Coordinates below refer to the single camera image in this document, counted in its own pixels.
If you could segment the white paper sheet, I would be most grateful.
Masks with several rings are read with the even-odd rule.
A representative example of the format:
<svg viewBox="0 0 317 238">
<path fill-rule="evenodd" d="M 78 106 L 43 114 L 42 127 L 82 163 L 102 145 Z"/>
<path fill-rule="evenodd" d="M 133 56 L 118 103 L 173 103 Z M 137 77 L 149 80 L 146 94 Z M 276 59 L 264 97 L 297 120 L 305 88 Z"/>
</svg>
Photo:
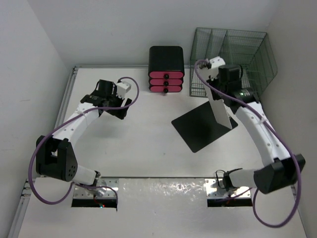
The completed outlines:
<svg viewBox="0 0 317 238">
<path fill-rule="evenodd" d="M 218 75 L 217 68 L 207 69 L 206 67 L 198 70 L 199 75 L 205 80 L 215 79 Z M 227 112 L 226 106 L 223 100 L 220 98 L 219 100 L 214 100 L 212 97 L 213 90 L 211 90 L 208 86 L 204 85 L 206 95 L 208 97 L 210 106 L 212 108 L 214 117 L 216 122 L 221 124 L 222 126 L 227 127 L 228 129 L 232 129 L 232 125 L 230 122 L 229 114 Z"/>
</svg>

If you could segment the black clipboard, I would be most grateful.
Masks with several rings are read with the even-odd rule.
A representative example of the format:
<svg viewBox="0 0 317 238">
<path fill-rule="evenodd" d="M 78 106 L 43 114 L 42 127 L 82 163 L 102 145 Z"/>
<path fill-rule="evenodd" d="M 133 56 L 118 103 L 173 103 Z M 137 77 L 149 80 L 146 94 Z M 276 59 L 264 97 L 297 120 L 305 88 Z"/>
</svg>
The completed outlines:
<svg viewBox="0 0 317 238">
<path fill-rule="evenodd" d="M 209 102 L 205 102 L 171 124 L 193 153 L 224 136 L 231 129 L 216 122 Z"/>
</svg>

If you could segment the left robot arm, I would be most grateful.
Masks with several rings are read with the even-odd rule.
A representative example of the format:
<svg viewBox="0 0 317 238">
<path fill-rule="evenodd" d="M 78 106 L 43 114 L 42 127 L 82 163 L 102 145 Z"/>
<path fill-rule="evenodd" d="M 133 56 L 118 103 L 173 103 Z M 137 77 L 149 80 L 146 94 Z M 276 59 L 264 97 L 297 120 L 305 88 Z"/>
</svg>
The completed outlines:
<svg viewBox="0 0 317 238">
<path fill-rule="evenodd" d="M 50 178 L 93 186 L 98 172 L 77 163 L 74 147 L 88 126 L 107 112 L 124 119 L 132 100 L 126 98 L 131 84 L 99 80 L 94 91 L 85 95 L 67 124 L 52 135 L 37 140 L 36 172 Z"/>
</svg>

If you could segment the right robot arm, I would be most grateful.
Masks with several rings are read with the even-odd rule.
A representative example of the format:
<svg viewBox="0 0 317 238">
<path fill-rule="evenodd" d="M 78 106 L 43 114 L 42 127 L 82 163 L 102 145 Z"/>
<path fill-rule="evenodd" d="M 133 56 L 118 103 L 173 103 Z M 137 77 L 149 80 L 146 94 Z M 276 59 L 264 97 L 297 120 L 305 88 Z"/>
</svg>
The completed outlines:
<svg viewBox="0 0 317 238">
<path fill-rule="evenodd" d="M 209 100 L 223 100 L 233 114 L 242 122 L 261 156 L 263 168 L 227 171 L 222 183 L 226 191 L 241 186 L 255 187 L 268 194 L 297 181 L 294 161 L 280 140 L 269 129 L 258 93 L 250 87 L 244 88 L 238 65 L 207 64 L 206 82 L 212 86 Z"/>
</svg>

